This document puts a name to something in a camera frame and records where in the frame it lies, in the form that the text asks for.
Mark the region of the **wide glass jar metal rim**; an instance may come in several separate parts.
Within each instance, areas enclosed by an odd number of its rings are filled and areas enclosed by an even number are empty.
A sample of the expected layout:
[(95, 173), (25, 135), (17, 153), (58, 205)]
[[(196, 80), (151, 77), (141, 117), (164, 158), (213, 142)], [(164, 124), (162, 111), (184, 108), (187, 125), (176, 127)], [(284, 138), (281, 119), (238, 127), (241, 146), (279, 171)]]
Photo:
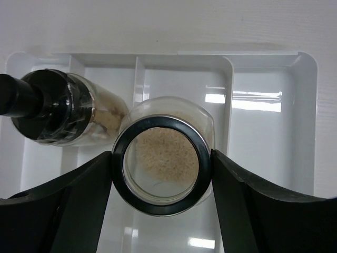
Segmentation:
[(214, 145), (214, 120), (200, 105), (172, 96), (140, 102), (123, 119), (112, 150), (114, 186), (147, 215), (183, 213), (211, 193)]

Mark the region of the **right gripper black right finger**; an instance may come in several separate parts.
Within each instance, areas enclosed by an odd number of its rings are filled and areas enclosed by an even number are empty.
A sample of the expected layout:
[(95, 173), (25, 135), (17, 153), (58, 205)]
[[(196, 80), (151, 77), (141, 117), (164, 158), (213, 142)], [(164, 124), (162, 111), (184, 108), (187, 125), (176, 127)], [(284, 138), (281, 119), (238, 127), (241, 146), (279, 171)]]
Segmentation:
[(336, 199), (299, 193), (211, 153), (225, 252), (336, 252)]

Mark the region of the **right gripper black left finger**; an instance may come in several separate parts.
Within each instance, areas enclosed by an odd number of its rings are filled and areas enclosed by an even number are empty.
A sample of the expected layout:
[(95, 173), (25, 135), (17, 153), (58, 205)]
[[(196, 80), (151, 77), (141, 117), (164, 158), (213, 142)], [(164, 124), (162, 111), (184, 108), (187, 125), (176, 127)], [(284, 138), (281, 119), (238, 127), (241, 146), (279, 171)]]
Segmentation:
[(96, 252), (110, 195), (105, 151), (40, 186), (1, 199), (1, 252)]

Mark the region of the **black-capped glass condiment bottle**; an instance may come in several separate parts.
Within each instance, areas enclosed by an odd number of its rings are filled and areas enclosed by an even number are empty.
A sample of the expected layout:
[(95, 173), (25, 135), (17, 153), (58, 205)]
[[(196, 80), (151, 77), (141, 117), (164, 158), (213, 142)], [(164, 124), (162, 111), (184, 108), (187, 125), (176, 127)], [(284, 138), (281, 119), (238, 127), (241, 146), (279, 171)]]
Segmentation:
[(112, 144), (127, 114), (120, 96), (74, 73), (44, 69), (21, 79), (1, 74), (1, 115), (39, 144)]

